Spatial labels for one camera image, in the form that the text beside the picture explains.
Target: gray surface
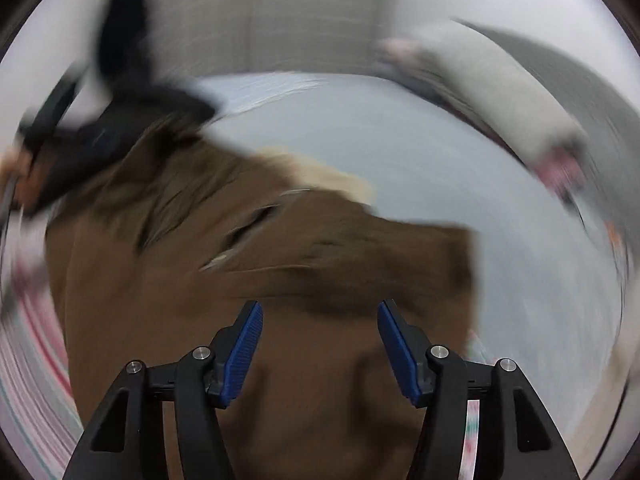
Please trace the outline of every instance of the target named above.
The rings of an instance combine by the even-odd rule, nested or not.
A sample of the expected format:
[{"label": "gray surface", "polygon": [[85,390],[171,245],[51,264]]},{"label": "gray surface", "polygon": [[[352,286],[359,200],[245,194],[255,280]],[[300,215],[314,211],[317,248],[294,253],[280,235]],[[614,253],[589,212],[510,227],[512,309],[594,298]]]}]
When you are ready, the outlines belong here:
[{"label": "gray surface", "polygon": [[511,54],[588,134],[581,164],[588,194],[640,254],[640,116],[612,85],[552,47],[503,30],[465,23]]},{"label": "gray surface", "polygon": [[[211,131],[239,149],[284,145],[364,177],[380,216],[475,230],[478,337],[490,358],[520,365],[571,434],[609,357],[620,290],[581,225],[519,163],[444,110],[359,76],[329,76]],[[481,360],[478,347],[471,357]]]},{"label": "gray surface", "polygon": [[446,101],[438,94],[438,91],[423,79],[418,79],[408,75],[393,65],[391,61],[379,60],[374,63],[373,75],[382,79],[388,79],[394,83],[398,83],[400,86],[410,90],[418,97],[426,99],[434,104],[444,104]]},{"label": "gray surface", "polygon": [[370,73],[385,0],[150,0],[163,76]]}]

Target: brown towel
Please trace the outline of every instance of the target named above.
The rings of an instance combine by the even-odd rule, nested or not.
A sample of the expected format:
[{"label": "brown towel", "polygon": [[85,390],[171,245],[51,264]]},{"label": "brown towel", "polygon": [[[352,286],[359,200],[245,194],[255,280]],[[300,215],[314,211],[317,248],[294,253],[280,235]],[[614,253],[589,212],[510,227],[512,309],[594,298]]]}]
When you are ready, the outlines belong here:
[{"label": "brown towel", "polygon": [[238,478],[403,478],[424,413],[400,394],[376,308],[394,298],[433,342],[463,351],[469,234],[289,187],[165,123],[68,199],[47,265],[80,416],[128,361],[176,361],[255,299],[262,338],[241,396],[218,412]]}]

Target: light blue surface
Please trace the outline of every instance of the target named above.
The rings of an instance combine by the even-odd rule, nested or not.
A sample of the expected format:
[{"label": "light blue surface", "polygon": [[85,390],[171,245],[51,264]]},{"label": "light blue surface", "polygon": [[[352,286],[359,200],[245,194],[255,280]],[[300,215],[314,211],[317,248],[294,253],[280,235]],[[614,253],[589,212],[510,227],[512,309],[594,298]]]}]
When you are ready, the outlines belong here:
[{"label": "light blue surface", "polygon": [[[514,359],[569,436],[616,336],[615,269],[542,184],[472,127],[385,80],[318,77],[317,88],[215,122],[211,135],[357,174],[375,187],[379,216],[474,230],[470,357]],[[199,88],[215,94],[216,79]]]}]

